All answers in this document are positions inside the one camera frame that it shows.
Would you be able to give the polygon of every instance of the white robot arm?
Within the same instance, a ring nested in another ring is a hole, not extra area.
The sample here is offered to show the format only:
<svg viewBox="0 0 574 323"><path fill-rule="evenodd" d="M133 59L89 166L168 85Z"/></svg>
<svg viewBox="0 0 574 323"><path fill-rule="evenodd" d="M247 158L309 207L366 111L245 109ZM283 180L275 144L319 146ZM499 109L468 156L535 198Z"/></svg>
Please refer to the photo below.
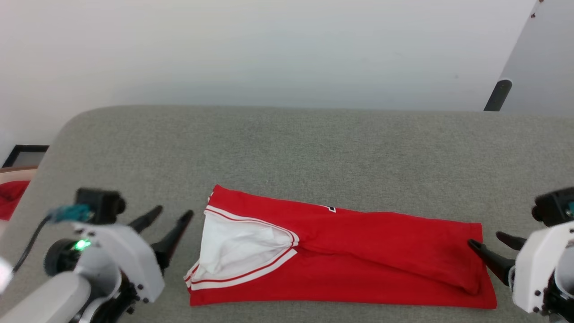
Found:
<svg viewBox="0 0 574 323"><path fill-rule="evenodd" d="M128 225L116 224L116 215L124 208L118 192L80 189L76 204L51 212L53 222L72 222L82 239L62 239L50 247L44 267L52 278L0 323L116 322L123 313L132 314L136 302L155 302L165 287L164 269L193 212L187 211L161 241L149 245L139 233L153 223L162 207Z"/></svg>
<svg viewBox="0 0 574 323"><path fill-rule="evenodd" d="M574 187L541 195L532 209L535 220L548 228L528 239L497 232L497 238L519 251L516 260L491 252L484 244L469 246L486 266L509 286L514 303L527 313L551 321L574 323Z"/></svg>

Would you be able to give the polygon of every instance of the red shorts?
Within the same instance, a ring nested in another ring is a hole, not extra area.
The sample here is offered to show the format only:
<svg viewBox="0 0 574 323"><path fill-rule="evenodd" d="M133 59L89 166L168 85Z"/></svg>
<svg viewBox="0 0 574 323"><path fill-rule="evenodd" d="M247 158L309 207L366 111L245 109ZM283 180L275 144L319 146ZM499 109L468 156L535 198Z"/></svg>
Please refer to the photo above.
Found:
<svg viewBox="0 0 574 323"><path fill-rule="evenodd" d="M356 212L216 186L191 305L336 301L496 308L479 223Z"/></svg>

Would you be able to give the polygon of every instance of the gray panel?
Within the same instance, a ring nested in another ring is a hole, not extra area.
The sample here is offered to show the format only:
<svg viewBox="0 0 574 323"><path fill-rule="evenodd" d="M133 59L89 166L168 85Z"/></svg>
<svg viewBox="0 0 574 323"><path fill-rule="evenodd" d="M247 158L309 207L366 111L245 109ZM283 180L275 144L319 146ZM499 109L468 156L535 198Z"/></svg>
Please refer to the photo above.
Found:
<svg viewBox="0 0 574 323"><path fill-rule="evenodd" d="M14 167L24 167L24 166L38 166L44 157L45 152L21 152L18 154L16 161L12 166Z"/></svg>
<svg viewBox="0 0 574 323"><path fill-rule="evenodd" d="M401 113L214 107L114 107L76 117L46 153L0 253L14 262L46 211L80 186L120 190L127 223L156 204L144 231L157 241L187 209L192 220L155 304L122 322L532 322L493 277L498 309L327 302L190 308L183 275L199 256L201 211L216 184L273 198L360 211L481 222L493 251L515 256L495 232L527 236L538 194L574 183L574 121L494 113ZM0 302L14 306L47 277L42 257L71 228L46 228Z"/></svg>

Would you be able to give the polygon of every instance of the cable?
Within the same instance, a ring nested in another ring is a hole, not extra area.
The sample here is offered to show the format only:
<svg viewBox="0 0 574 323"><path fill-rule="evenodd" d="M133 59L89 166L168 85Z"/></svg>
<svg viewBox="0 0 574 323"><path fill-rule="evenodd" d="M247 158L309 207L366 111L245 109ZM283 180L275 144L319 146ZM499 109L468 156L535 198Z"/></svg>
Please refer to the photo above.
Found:
<svg viewBox="0 0 574 323"><path fill-rule="evenodd" d="M20 256L20 260L18 260L18 262L16 263L16 265L14 265L14 269L12 269L12 274L14 275L22 266L22 264L24 263L24 260L26 260L26 257L28 257L28 254L30 253L30 250L32 250L32 246L34 246L34 243L36 242L36 238L38 238L38 234L40 234L40 230L42 230L42 228L44 227L44 225L46 223L48 223L48 221L50 221L52 219L52 216L46 216L41 222L40 224L38 224L38 227L36 228L36 231L34 231L34 234L32 235L32 238L30 238L30 242L28 242L28 245L26 246L26 249L24 249L24 252L22 253L22 256Z"/></svg>

